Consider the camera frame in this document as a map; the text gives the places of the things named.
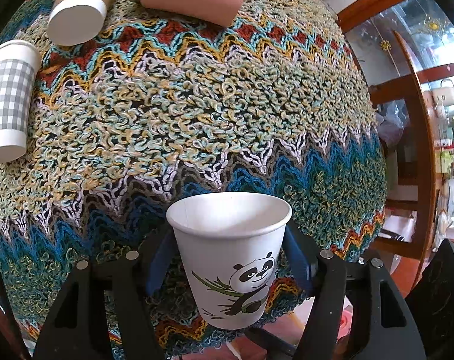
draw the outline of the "crochet tablecloth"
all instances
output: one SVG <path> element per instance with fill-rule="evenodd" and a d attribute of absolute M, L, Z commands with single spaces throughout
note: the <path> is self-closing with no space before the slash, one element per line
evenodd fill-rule
<path fill-rule="evenodd" d="M 26 0 L 0 43 L 42 53 L 27 154 L 0 165 L 0 267 L 33 338 L 80 257 L 118 258 L 174 201 L 252 191 L 290 203 L 321 247 L 353 260 L 384 221 L 384 160 L 367 86 L 320 0 L 245 0 L 229 28 L 114 0 L 99 35 L 46 34 L 54 0 Z M 265 314 L 305 299 L 281 253 Z M 202 320 L 180 257 L 146 300 L 167 356 L 242 331 Z M 110 338 L 123 357 L 112 299 Z"/>

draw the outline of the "cup rim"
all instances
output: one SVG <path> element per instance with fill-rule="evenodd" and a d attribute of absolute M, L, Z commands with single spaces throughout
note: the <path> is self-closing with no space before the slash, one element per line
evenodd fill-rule
<path fill-rule="evenodd" d="M 37 52 L 37 56 L 40 58 L 40 51 L 37 50 L 37 47 L 35 47 L 31 42 L 27 42 L 26 40 L 22 40 L 22 39 L 12 39 L 12 40 L 8 40 L 7 42 L 4 42 L 2 44 L 0 44 L 0 49 L 6 47 L 6 46 L 9 46 L 11 44 L 21 44 L 21 45 L 24 45 L 24 46 L 27 46 L 27 47 L 30 47 L 31 49 L 35 50 Z"/>
<path fill-rule="evenodd" d="M 245 233 L 235 234 L 235 235 L 230 235 L 230 234 L 225 234 L 225 233 L 220 233 L 220 234 L 219 233 L 206 233 L 203 230 L 196 230 L 196 229 L 193 229 L 191 227 L 184 226 L 184 225 L 178 223 L 172 217 L 172 214 L 171 214 L 171 211 L 170 211 L 171 207 L 173 207 L 174 205 L 182 202 L 185 199 L 195 199 L 195 198 L 198 198 L 199 196 L 209 195 L 210 194 L 210 193 L 206 193 L 206 194 L 189 196 L 187 198 L 178 200 L 177 202 L 171 204 L 170 207 L 167 209 L 167 212 L 166 212 L 166 219 L 167 219 L 168 223 L 173 228 L 175 228 L 176 230 L 179 230 L 179 231 L 182 231 L 183 233 L 190 234 L 190 235 L 197 236 L 197 237 L 208 238 L 208 239 L 213 239 L 213 238 L 214 239 L 215 238 L 216 239 L 221 239 L 221 238 L 223 238 L 223 239 L 242 239 L 242 238 L 250 238 L 250 237 L 254 237 L 254 236 L 259 236 L 259 235 L 271 233 L 272 231 L 277 230 L 278 228 L 286 225 L 287 222 L 292 217 L 292 207 L 290 206 L 290 204 L 287 203 L 284 199 L 278 198 L 278 197 L 273 196 L 273 195 L 268 195 L 266 193 L 256 193 L 256 192 L 211 192 L 211 193 L 214 193 L 214 194 L 217 194 L 217 193 L 223 193 L 223 194 L 228 193 L 228 194 L 268 196 L 269 198 L 271 198 L 273 200 L 277 200 L 277 201 L 279 201 L 279 203 L 282 203 L 284 206 L 288 207 L 288 213 L 287 213 L 287 215 L 284 218 L 282 218 L 280 221 L 278 221 L 276 223 L 273 223 L 272 225 L 265 226 L 265 227 L 262 227 L 262 228 L 259 228 L 259 229 L 249 230 L 249 231 L 246 231 Z"/>

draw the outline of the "checkered cup sleeve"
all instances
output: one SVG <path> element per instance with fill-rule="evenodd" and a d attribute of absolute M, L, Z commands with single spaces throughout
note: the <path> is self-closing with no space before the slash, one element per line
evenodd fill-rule
<path fill-rule="evenodd" d="M 0 61 L 0 130 L 27 133 L 36 71 L 20 59 Z"/>

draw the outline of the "silver bolt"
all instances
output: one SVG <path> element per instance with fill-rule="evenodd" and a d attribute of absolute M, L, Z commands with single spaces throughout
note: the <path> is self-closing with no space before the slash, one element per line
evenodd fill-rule
<path fill-rule="evenodd" d="M 139 252 L 135 250 L 130 250 L 125 254 L 125 258 L 129 260 L 135 260 L 137 257 L 139 257 Z"/>
<path fill-rule="evenodd" d="M 381 259 L 372 259 L 371 263 L 376 268 L 382 268 L 384 266 L 384 263 Z"/>
<path fill-rule="evenodd" d="M 88 266 L 89 266 L 89 262 L 86 261 L 86 260 L 84 260 L 84 259 L 82 259 L 81 261 L 79 261 L 79 262 L 77 263 L 77 265 L 76 265 L 77 269 L 80 269 L 80 270 L 85 269 L 85 268 L 87 268 Z"/>
<path fill-rule="evenodd" d="M 320 251 L 320 256 L 330 260 L 333 257 L 333 252 L 329 249 L 322 249 Z"/>

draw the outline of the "panda illustration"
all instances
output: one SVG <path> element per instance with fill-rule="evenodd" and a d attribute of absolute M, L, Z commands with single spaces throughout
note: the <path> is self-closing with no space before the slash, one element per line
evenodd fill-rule
<path fill-rule="evenodd" d="M 267 300 L 272 281 L 273 268 L 276 260 L 272 252 L 263 259 L 255 259 L 245 265 L 236 264 L 235 273 L 230 277 L 230 287 L 238 293 L 238 299 L 227 310 L 225 315 L 237 315 L 239 312 L 252 313 L 259 310 Z"/>

